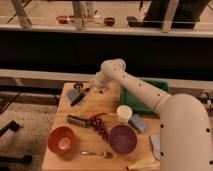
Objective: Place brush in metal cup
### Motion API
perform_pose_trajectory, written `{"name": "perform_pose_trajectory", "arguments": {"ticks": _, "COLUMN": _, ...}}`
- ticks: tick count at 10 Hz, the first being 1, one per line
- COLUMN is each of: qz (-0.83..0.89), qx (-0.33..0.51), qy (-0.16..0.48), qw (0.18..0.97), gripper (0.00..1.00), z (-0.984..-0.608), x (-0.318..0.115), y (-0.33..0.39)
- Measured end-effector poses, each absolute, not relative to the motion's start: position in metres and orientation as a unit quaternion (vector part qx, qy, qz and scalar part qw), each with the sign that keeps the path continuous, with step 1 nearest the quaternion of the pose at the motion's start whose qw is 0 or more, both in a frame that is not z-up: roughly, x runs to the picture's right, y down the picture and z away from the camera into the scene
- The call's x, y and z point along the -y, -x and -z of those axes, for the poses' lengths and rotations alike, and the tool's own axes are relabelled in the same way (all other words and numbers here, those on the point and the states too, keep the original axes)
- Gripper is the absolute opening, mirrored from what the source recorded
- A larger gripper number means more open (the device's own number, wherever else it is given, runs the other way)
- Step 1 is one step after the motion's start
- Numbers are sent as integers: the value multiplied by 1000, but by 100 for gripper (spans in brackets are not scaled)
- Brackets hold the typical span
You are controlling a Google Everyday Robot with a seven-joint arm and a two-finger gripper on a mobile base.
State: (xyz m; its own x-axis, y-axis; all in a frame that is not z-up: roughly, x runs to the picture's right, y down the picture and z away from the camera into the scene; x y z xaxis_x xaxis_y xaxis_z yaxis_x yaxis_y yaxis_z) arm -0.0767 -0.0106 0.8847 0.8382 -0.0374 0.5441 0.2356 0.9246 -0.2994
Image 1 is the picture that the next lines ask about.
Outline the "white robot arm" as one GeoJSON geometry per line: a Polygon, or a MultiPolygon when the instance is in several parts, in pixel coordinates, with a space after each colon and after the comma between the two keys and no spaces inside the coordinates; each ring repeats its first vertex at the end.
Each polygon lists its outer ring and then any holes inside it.
{"type": "Polygon", "coordinates": [[[106,60],[93,85],[119,82],[160,116],[160,171],[213,171],[210,119],[204,105],[189,94],[171,95],[128,74],[122,59],[106,60]]]}

